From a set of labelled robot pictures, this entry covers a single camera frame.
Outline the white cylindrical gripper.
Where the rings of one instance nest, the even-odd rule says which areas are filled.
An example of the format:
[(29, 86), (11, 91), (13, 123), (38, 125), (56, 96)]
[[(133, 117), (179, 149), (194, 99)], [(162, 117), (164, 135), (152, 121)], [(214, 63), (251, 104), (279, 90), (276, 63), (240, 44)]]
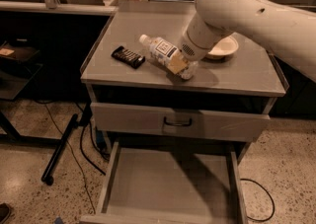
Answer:
[(178, 74), (188, 66), (188, 61), (202, 60), (223, 38), (230, 35), (230, 31), (207, 24), (195, 13), (179, 41), (182, 53), (172, 54), (167, 68), (173, 74)]

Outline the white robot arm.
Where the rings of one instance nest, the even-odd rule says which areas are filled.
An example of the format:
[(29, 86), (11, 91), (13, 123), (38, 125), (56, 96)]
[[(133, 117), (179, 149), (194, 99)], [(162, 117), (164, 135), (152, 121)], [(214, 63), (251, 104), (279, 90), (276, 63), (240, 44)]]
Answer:
[(189, 61), (203, 59), (233, 33), (247, 37), (316, 81), (316, 14), (269, 0), (194, 0), (195, 14), (179, 48)]

